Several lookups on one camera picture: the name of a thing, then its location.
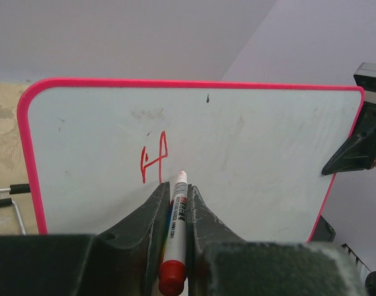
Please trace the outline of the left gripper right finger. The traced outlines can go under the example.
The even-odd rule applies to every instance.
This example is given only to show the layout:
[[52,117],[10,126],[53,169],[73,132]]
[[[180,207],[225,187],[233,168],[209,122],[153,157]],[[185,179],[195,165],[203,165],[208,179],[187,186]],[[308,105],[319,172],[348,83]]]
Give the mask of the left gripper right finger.
[[328,242],[248,242],[188,187],[189,295],[366,295],[347,253]]

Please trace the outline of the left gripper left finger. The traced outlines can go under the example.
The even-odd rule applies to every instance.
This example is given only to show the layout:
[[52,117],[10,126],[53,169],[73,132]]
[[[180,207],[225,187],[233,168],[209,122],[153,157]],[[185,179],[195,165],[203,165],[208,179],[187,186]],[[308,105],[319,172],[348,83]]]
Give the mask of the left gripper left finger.
[[151,295],[170,184],[98,235],[0,236],[0,295]]

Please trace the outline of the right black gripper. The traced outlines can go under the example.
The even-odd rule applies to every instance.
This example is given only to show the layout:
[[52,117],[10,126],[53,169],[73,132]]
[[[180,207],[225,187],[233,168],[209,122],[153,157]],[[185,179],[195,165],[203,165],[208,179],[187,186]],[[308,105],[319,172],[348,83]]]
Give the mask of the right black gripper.
[[376,167],[376,104],[364,103],[363,132],[352,134],[324,165],[321,174],[369,170]]

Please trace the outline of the red white marker pen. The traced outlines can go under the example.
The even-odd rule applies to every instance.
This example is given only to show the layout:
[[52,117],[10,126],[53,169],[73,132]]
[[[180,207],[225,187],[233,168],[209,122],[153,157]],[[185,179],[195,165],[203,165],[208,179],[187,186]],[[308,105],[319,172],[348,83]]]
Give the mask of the red white marker pen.
[[162,295],[180,295],[186,280],[187,240],[187,173],[182,170],[176,179],[171,198],[170,223],[158,272],[158,289]]

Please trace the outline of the pink framed whiteboard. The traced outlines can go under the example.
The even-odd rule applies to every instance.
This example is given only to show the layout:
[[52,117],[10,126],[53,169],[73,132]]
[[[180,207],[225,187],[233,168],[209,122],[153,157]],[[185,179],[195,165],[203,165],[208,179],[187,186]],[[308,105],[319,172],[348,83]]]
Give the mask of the pink framed whiteboard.
[[93,233],[180,171],[248,241],[307,241],[356,86],[49,78],[17,106],[38,231]]

